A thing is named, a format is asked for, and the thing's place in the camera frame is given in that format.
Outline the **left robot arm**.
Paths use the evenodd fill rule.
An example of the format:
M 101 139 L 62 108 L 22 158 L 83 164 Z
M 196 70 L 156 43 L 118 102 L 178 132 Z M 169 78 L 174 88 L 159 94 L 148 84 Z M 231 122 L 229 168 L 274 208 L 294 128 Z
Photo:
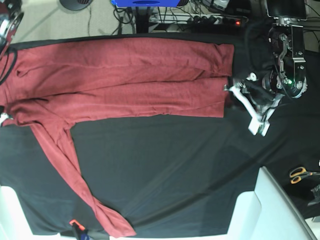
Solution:
M 266 14 L 273 20 L 268 32 L 272 58 L 266 66 L 254 66 L 249 35 L 265 20 L 245 31 L 244 46 L 252 72 L 244 79 L 234 78 L 225 90 L 243 104 L 259 126 L 268 122 L 281 99 L 300 98 L 307 90 L 304 28 L 299 21 L 307 19 L 303 0 L 266 0 Z

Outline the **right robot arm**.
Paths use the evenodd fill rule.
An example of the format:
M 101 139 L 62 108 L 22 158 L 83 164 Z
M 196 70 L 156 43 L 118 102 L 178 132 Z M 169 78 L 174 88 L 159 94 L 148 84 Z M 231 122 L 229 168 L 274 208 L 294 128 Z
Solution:
M 21 0 L 0 1 L 0 59 L 6 57 L 0 72 L 0 85 L 5 83 L 17 62 L 18 51 L 10 45 L 23 17 Z

